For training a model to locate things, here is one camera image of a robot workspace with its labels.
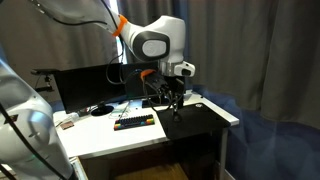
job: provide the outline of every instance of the desk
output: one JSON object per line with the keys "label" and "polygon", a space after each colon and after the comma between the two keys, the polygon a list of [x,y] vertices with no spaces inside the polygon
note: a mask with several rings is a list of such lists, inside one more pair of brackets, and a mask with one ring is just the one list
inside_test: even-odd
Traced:
{"label": "desk", "polygon": [[[237,125],[239,119],[224,111],[201,95],[187,91],[184,98],[184,105],[203,103],[228,121],[230,126]],[[80,158],[92,158],[111,153],[121,152],[129,149],[143,147],[168,141],[161,126],[156,112],[151,108],[141,108],[141,101],[130,102],[130,112],[128,117],[145,114],[153,114],[154,125],[114,131],[115,118],[110,118],[110,114],[93,117],[86,116],[77,120],[75,126],[66,130],[57,128],[60,140],[69,157],[78,156]],[[54,113],[54,121],[65,119],[67,115],[64,111]],[[220,177],[223,178],[225,168],[226,146],[228,129],[223,129],[220,156]]]}

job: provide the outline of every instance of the keyboard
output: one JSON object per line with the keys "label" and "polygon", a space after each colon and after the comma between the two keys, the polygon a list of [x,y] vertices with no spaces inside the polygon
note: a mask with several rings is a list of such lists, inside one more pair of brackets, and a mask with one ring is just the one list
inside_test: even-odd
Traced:
{"label": "keyboard", "polygon": [[116,120],[113,129],[117,131],[122,129],[133,128],[133,127],[148,126],[152,124],[154,124],[153,115],[148,114],[145,116],[136,116],[136,117]]}

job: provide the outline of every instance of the black monitor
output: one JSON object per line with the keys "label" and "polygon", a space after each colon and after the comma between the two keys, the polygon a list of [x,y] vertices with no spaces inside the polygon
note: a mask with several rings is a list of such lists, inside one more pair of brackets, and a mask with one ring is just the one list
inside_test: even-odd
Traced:
{"label": "black monitor", "polygon": [[113,110],[106,103],[117,102],[125,98],[124,85],[114,85],[107,80],[119,82],[120,64],[100,65],[79,69],[59,71],[54,74],[66,113],[77,112],[98,105],[91,111],[94,116],[104,115]]}
{"label": "black monitor", "polygon": [[[127,79],[125,84],[125,89],[127,93],[127,99],[144,99],[146,95],[143,91],[143,83],[140,79],[140,73],[134,73],[137,71],[143,71],[146,69],[154,69],[158,71],[158,62],[143,62],[143,63],[134,63],[134,64],[124,64],[122,65],[122,75],[123,79]],[[149,97],[158,97],[159,95],[155,90],[146,86]]]}

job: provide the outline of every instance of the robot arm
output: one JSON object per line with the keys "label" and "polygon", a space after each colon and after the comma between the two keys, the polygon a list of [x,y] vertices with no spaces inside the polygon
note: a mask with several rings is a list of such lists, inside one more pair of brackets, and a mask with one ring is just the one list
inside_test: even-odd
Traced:
{"label": "robot arm", "polygon": [[185,23],[183,20],[161,16],[154,23],[141,27],[122,15],[107,11],[103,0],[29,0],[49,16],[62,15],[79,21],[99,20],[98,24],[113,36],[121,35],[131,52],[142,61],[160,60],[164,76],[192,77],[194,65],[183,61]]}

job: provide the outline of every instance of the white desk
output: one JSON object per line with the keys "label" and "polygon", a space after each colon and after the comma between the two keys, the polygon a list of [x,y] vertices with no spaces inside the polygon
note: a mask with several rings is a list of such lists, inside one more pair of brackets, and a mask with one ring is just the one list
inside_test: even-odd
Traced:
{"label": "white desk", "polygon": [[[219,114],[228,121],[231,126],[239,123],[239,119],[206,98],[202,98],[199,94],[187,91],[184,105],[200,102]],[[116,118],[109,118],[109,114],[99,117],[89,115],[77,120],[74,123],[74,127],[66,130],[62,130],[61,127],[57,128],[58,135],[66,149],[67,155],[69,157],[78,156],[85,159],[168,141],[156,112],[151,108],[142,109],[141,102],[140,104],[139,102],[132,102],[130,103],[129,108],[130,112],[127,117],[153,114],[155,125],[114,131],[113,127]],[[67,115],[64,111],[54,113],[55,122],[65,119],[66,117]],[[228,130],[225,128],[223,130],[221,143],[220,177],[223,177],[223,174],[221,173],[224,173],[225,167],[227,133]]]}

